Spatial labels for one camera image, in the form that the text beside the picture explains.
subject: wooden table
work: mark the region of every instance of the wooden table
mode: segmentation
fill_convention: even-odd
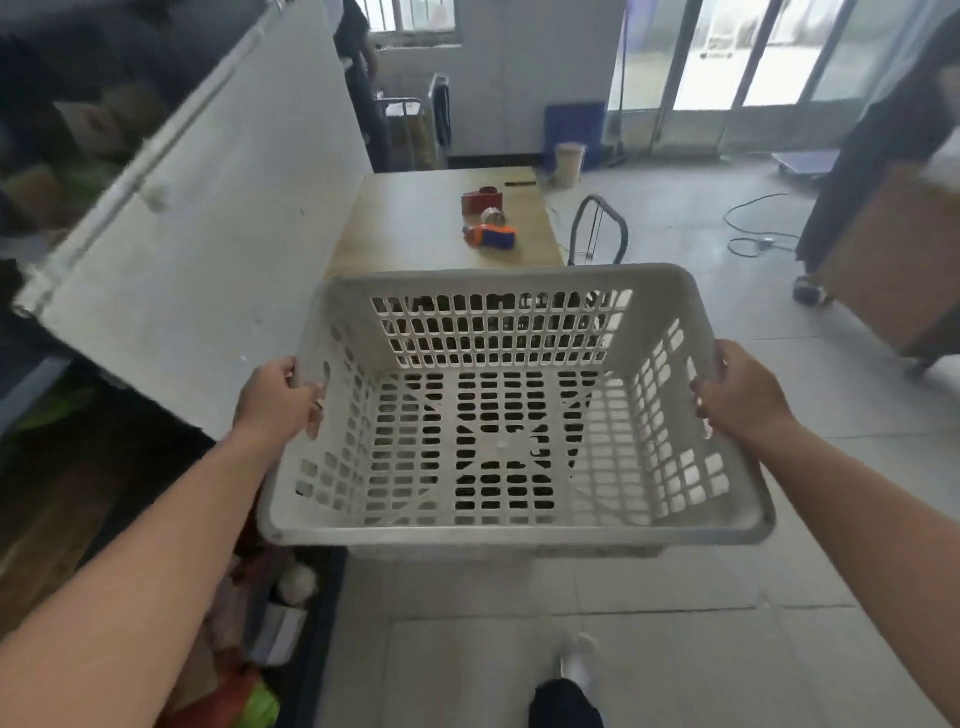
[[[563,265],[536,180],[529,167],[369,175],[326,274]],[[464,224],[479,220],[465,220],[460,196],[484,186],[503,192],[507,224],[517,230],[511,251],[475,250],[464,241]]]

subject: white wall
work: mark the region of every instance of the white wall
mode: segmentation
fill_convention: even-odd
[[[458,0],[461,43],[381,52],[390,95],[450,77],[454,156],[541,152],[550,104],[610,96],[624,0]]]
[[[215,438],[252,369],[297,351],[371,171],[324,0],[290,6],[231,71],[204,82],[17,299],[62,341]],[[204,107],[218,80],[226,84]],[[142,184],[127,180],[199,109]],[[106,209],[124,185],[143,192]]]

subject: hand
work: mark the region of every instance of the hand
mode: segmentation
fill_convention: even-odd
[[[701,417],[747,449],[779,425],[797,422],[769,369],[735,341],[719,339],[717,351],[727,364],[721,380],[697,379],[690,385],[700,398]]]
[[[254,371],[240,393],[233,419],[230,436],[263,448],[272,459],[304,428],[316,438],[324,420],[323,386],[290,387],[295,363],[293,356],[284,356]]]

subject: black pants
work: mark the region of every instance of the black pants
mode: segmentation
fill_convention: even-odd
[[[360,131],[369,140],[367,155],[374,172],[390,171],[390,132],[387,129],[387,120],[380,112],[373,99],[373,89],[370,79],[361,63],[355,63],[347,71],[347,90],[350,92],[350,101],[357,115]]]
[[[551,680],[537,688],[530,703],[529,728],[603,728],[600,713],[569,680]]]

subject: wheel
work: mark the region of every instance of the wheel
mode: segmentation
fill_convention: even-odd
[[[820,303],[820,287],[807,276],[800,276],[793,282],[793,300],[800,305],[813,308]]]
[[[923,379],[927,371],[938,361],[940,361],[939,356],[928,356],[927,358],[917,359],[906,370],[906,378],[912,381]]]

